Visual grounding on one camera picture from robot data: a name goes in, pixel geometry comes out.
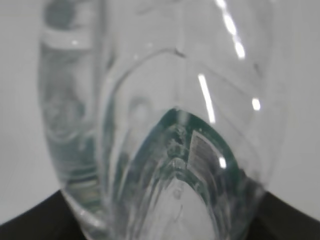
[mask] water bottle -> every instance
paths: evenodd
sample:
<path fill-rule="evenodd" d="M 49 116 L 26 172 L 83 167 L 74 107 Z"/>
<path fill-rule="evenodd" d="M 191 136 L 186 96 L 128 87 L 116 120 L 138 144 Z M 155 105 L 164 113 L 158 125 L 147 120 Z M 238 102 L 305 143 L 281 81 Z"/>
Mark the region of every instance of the water bottle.
<path fill-rule="evenodd" d="M 107 68 L 104 0 L 46 0 L 39 103 L 62 194 L 89 240 L 106 238 L 95 155 L 100 73 Z"/>
<path fill-rule="evenodd" d="M 96 152 L 111 240 L 242 240 L 278 159 L 269 0 L 109 0 Z"/>

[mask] dark table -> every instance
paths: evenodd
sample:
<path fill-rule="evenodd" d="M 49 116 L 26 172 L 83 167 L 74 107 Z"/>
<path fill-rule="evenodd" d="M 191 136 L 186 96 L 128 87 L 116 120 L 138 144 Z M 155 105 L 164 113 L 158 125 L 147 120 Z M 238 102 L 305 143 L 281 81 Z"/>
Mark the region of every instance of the dark table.
<path fill-rule="evenodd" d="M 0 226 L 0 240 L 86 240 L 61 192 Z M 320 222 L 271 193 L 262 200 L 247 240 L 320 240 Z"/>

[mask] green label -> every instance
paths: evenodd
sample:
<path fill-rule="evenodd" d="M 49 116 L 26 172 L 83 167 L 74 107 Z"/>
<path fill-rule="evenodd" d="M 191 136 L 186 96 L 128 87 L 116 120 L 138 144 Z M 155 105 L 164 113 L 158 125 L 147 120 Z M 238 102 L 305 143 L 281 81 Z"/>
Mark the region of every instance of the green label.
<path fill-rule="evenodd" d="M 171 109 L 149 133 L 135 158 L 129 160 L 128 156 L 124 149 L 117 165 L 113 200 L 119 215 L 129 216 L 134 209 L 131 231 L 136 233 L 143 225 L 157 196 L 174 178 L 187 183 L 203 199 L 212 219 L 219 218 L 218 229 L 228 225 L 225 213 L 238 195 L 240 171 L 227 143 L 205 121 Z"/>

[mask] white background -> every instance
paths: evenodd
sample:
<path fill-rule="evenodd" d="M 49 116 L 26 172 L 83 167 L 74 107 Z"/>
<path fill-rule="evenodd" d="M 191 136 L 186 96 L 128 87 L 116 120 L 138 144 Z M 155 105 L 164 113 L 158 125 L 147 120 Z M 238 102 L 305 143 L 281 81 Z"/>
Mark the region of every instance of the white background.
<path fill-rule="evenodd" d="M 269 190 L 320 220 L 320 1 L 287 2 L 288 130 Z M 0 224 L 58 190 L 37 105 L 40 19 L 41 0 L 0 1 Z"/>

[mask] transparent plastic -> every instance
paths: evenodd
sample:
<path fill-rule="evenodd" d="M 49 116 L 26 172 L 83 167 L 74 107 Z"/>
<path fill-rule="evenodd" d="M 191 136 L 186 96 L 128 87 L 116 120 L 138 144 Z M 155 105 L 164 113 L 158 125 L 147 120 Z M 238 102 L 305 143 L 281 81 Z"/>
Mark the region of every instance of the transparent plastic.
<path fill-rule="evenodd" d="M 100 68 L 111 53 L 104 0 L 45 0 L 40 35 L 39 103 L 62 193 L 90 240 L 104 240 L 95 157 Z"/>
<path fill-rule="evenodd" d="M 278 159 L 268 0 L 109 0 L 97 155 L 111 240 L 240 240 Z"/>

